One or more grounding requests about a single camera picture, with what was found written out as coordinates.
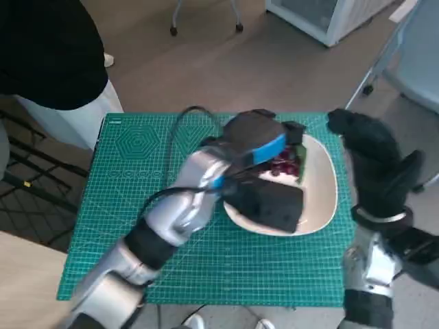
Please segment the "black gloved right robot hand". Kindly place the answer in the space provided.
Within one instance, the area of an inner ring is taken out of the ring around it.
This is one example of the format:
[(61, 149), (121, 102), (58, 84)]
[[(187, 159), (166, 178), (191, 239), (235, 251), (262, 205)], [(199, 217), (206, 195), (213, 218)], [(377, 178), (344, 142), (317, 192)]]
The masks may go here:
[(423, 165), (422, 151), (402, 156), (384, 123), (350, 110), (338, 108), (328, 113), (327, 127), (342, 137), (351, 155), (357, 205), (378, 218), (404, 212), (407, 195)]

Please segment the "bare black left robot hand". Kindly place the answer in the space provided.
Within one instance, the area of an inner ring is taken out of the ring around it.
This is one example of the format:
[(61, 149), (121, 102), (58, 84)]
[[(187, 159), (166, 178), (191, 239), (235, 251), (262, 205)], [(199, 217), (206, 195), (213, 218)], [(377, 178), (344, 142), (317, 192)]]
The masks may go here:
[(232, 166), (249, 169), (277, 162), (302, 144), (306, 126), (297, 121), (278, 121), (265, 109), (240, 112), (223, 128), (219, 140)]

